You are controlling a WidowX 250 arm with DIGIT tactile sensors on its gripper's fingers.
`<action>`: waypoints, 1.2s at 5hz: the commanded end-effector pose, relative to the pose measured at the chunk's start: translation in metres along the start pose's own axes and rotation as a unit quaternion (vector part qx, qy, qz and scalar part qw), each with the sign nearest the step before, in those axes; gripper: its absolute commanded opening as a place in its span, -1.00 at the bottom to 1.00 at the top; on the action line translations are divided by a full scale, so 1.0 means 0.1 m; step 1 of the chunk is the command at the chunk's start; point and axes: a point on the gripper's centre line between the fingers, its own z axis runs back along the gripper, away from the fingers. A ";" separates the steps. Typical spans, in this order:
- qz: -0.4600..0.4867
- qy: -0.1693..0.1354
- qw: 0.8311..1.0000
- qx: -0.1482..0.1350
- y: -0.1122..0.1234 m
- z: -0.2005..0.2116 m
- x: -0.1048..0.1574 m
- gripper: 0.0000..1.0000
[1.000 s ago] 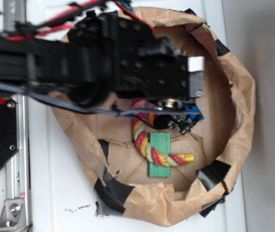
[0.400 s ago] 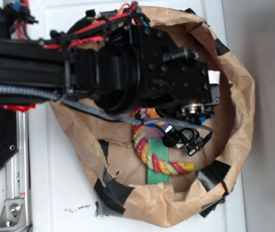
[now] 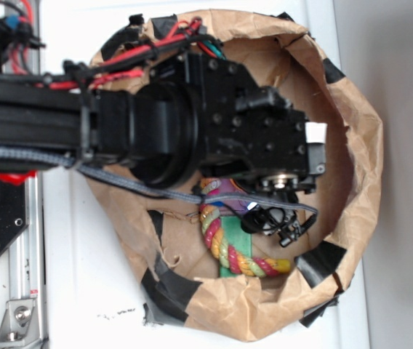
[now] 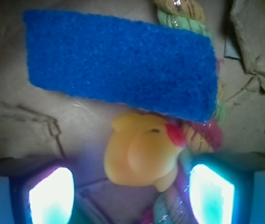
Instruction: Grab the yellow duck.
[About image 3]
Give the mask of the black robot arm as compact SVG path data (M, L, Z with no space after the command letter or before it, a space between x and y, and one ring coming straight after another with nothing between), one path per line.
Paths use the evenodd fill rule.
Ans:
M312 191L326 169L326 124L314 123L241 64L185 52L136 93L81 95L0 81L0 146L119 164L151 188L194 173L258 190Z

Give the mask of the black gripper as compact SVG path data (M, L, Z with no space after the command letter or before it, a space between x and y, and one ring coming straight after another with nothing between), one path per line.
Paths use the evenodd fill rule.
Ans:
M157 186L200 172L256 192L316 190L325 138L312 140L308 117L244 65L186 52L154 67L148 92L167 110L169 163Z

